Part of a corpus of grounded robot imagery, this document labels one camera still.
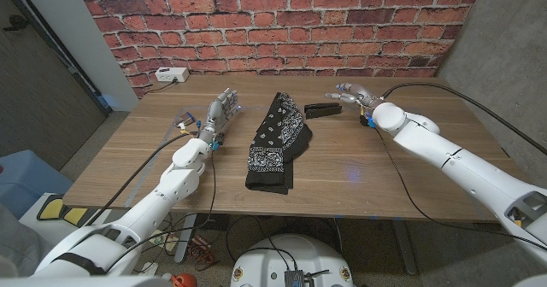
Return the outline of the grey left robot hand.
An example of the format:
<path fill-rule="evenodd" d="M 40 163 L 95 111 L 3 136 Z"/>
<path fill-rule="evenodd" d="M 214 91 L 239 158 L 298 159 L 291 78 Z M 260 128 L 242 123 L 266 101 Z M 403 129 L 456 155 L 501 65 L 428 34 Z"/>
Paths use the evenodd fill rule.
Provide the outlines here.
<path fill-rule="evenodd" d="M 238 92 L 226 88 L 210 105 L 204 123 L 197 138 L 211 144 L 219 135 L 223 135 L 230 120 L 238 113 Z"/>

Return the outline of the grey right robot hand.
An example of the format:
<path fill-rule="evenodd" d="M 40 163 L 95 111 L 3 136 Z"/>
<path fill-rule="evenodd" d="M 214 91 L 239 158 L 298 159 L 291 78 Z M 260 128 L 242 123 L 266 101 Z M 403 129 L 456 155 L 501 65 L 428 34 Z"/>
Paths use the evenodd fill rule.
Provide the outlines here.
<path fill-rule="evenodd" d="M 344 103 L 355 103 L 364 108 L 375 109 L 385 101 L 375 96 L 362 85 L 342 83 L 336 85 L 338 93 L 326 93 L 325 98 L 340 100 Z"/>

